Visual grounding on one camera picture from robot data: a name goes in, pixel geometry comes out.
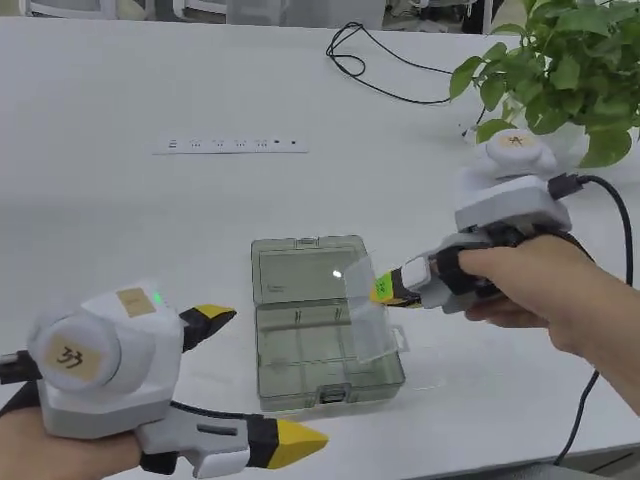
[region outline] black cord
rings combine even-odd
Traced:
[[[387,52],[392,57],[400,60],[402,63],[406,63],[407,65],[410,65],[412,67],[421,68],[423,70],[428,70],[428,71],[431,71],[431,72],[443,73],[445,75],[451,75],[452,74],[452,72],[450,72],[448,70],[442,70],[440,68],[430,67],[430,66],[427,66],[427,65],[420,65],[419,63],[415,63],[415,62],[412,62],[410,60],[407,60],[406,58],[401,57],[400,55],[392,52],[387,47],[385,47],[382,43],[380,43],[380,41],[376,40],[376,38],[369,33],[369,31],[364,27],[364,25],[362,25],[361,23],[358,23],[358,22],[349,22],[344,27],[342,27],[340,30],[338,30],[336,32],[336,34],[331,39],[331,43],[327,47],[327,50],[325,51],[325,55],[327,57],[329,57],[331,59],[331,61],[333,62],[333,64],[336,67],[338,67],[338,69],[342,73],[344,73],[347,77],[352,78],[356,82],[358,82],[358,83],[360,83],[360,84],[362,84],[362,85],[364,85],[366,87],[369,87],[369,88],[375,90],[376,92],[382,93],[383,95],[387,95],[388,97],[395,98],[396,100],[401,100],[401,101],[407,102],[407,103],[413,103],[413,104],[416,104],[416,105],[439,105],[439,104],[442,104],[442,103],[447,103],[450,100],[449,97],[444,98],[442,100],[415,100],[415,99],[412,99],[412,98],[403,97],[401,95],[395,94],[395,93],[390,92],[388,90],[384,90],[384,89],[382,89],[380,87],[376,87],[375,85],[373,85],[373,84],[367,82],[366,80],[363,80],[362,78],[360,78],[360,77],[362,77],[362,75],[364,75],[364,72],[366,72],[366,70],[367,70],[366,62],[362,58],[358,57],[357,55],[346,54],[346,53],[341,53],[341,54],[337,54],[336,53],[336,49],[340,45],[342,45],[345,41],[347,41],[349,38],[351,38],[352,36],[354,36],[358,32],[364,32],[365,35],[367,35],[376,45],[378,45],[380,48],[382,48],[385,52]],[[340,59],[354,60],[355,62],[360,64],[360,70],[355,71],[355,72],[349,70],[343,63],[340,62]]]
[[[618,211],[620,212],[620,218],[622,220],[622,228],[624,230],[626,263],[625,283],[630,287],[633,286],[633,230],[631,226],[631,218],[629,217],[629,211],[624,204],[624,200],[620,196],[620,193],[613,187],[613,185],[611,185],[603,178],[596,177],[595,175],[580,175],[578,177],[578,182],[580,183],[580,185],[586,185],[587,183],[595,183],[600,185],[607,191],[607,193],[611,196],[611,198],[613,198],[613,201],[616,203]],[[587,383],[587,386],[582,391],[582,395],[580,395],[580,401],[578,402],[578,411],[573,422],[573,427],[571,428],[571,433],[569,434],[569,439],[567,440],[567,443],[565,444],[560,454],[553,461],[554,465],[560,465],[564,458],[567,456],[567,453],[569,453],[569,450],[571,450],[576,436],[578,435],[578,430],[580,429],[580,422],[582,421],[582,415],[584,414],[584,408],[587,403],[587,399],[589,398],[589,394],[598,381],[598,378],[600,378],[600,372],[594,370],[591,378],[589,379],[589,383]]]

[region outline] sticker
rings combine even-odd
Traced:
[[[384,301],[393,298],[393,282],[391,281],[391,272],[385,273],[375,283],[376,295],[378,300]]]
[[[116,293],[129,318],[139,317],[156,311],[144,290],[140,287],[120,290]]]
[[[536,144],[533,137],[522,133],[502,135],[499,142],[501,146],[507,148],[533,147]]]
[[[76,343],[62,335],[54,335],[49,343],[44,362],[54,370],[91,382],[100,370],[102,354],[98,350]]]

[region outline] hand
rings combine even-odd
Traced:
[[[52,437],[39,408],[0,418],[2,480],[101,480],[139,463],[140,447],[132,433],[99,440]]]
[[[549,330],[556,348],[581,354],[576,305],[594,292],[619,283],[600,270],[580,249],[553,236],[538,237],[517,248],[471,250],[460,254],[469,274],[488,278],[506,299],[490,300],[467,312],[470,320],[501,327]]]

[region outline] white power strip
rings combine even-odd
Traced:
[[[171,138],[161,142],[154,155],[215,154],[215,153],[307,153],[307,142],[298,138],[271,139],[180,140]]]

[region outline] chair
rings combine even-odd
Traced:
[[[153,0],[145,8],[134,0],[19,0],[18,7],[27,17],[145,20],[155,13]]]
[[[197,12],[226,15],[227,2],[226,0],[173,0],[173,13],[176,17],[188,20],[190,17],[185,13],[187,9]]]

